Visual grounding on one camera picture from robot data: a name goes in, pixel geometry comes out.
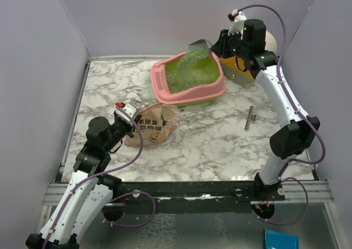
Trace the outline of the metal litter scoop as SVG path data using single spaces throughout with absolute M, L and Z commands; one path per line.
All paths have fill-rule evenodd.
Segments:
M 212 43 L 206 39 L 199 39 L 188 45 L 188 51 L 193 49 L 205 49 L 207 51 L 207 56 L 209 57 L 212 54 L 211 51 Z

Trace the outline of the pink cat litter bag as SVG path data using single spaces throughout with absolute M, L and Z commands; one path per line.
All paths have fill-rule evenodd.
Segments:
M 138 126 L 143 138 L 143 146 L 153 146 L 165 142 L 177 128 L 175 119 L 181 110 L 171 104 L 154 103 L 141 110 Z

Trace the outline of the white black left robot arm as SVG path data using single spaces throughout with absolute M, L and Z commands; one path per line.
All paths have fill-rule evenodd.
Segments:
M 115 109 L 113 124 L 105 117 L 90 120 L 86 143 L 76 157 L 70 182 L 48 222 L 27 238 L 27 248 L 79 248 L 85 231 L 103 206 L 121 197 L 121 180 L 104 171 L 112 149 L 125 136 L 133 135 L 139 119 L 138 110 L 127 104 Z

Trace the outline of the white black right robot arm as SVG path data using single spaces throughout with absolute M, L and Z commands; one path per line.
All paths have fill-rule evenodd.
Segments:
M 242 72 L 249 72 L 260 84 L 273 104 L 280 129 L 269 139 L 272 150 L 269 160 L 255 176 L 252 193 L 258 200 L 265 200 L 272 186 L 279 183 L 288 162 L 300 155 L 313 142 L 320 127 L 317 117 L 310 117 L 299 108 L 289 85 L 285 83 L 279 59 L 266 50 L 266 26 L 258 19 L 232 19 L 230 29 L 222 30 L 211 51 L 223 59 L 242 59 Z

